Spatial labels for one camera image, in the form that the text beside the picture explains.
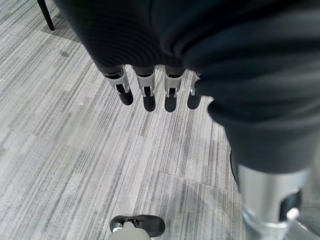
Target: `chair leg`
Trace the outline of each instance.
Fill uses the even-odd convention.
[[[49,14],[49,11],[48,11],[48,8],[47,8],[47,5],[46,5],[46,2],[45,0],[37,0],[40,8],[41,8],[41,11],[44,15],[44,18],[46,20],[46,23],[48,24],[49,28],[51,31],[54,31],[55,30],[55,26],[51,20],[51,17],[50,17],[50,14]]]

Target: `robotic hand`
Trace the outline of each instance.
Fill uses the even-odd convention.
[[[231,145],[247,239],[281,240],[299,215],[319,143],[319,1],[55,2],[127,105],[129,83],[114,66],[136,66],[148,111],[155,107],[153,71],[138,68],[201,73],[189,98],[197,106],[197,95],[214,97],[208,112]],[[167,71],[169,112],[180,77]]]

